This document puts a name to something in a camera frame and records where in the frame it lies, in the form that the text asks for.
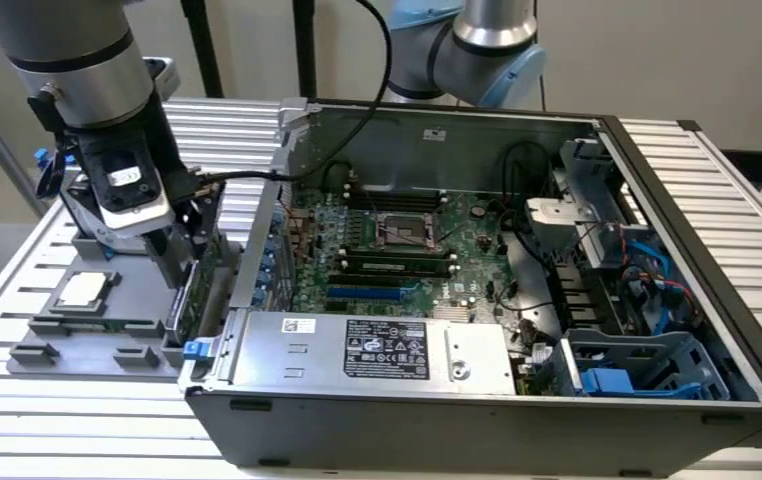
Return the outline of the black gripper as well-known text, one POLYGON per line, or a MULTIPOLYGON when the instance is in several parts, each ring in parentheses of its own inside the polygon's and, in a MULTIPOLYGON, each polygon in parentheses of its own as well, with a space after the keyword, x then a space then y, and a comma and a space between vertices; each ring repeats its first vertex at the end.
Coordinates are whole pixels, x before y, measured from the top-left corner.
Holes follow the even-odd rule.
POLYGON ((162 192, 179 216, 204 216, 216 210, 223 183, 211 183, 182 160, 160 99, 150 99, 134 117, 162 183, 162 192))

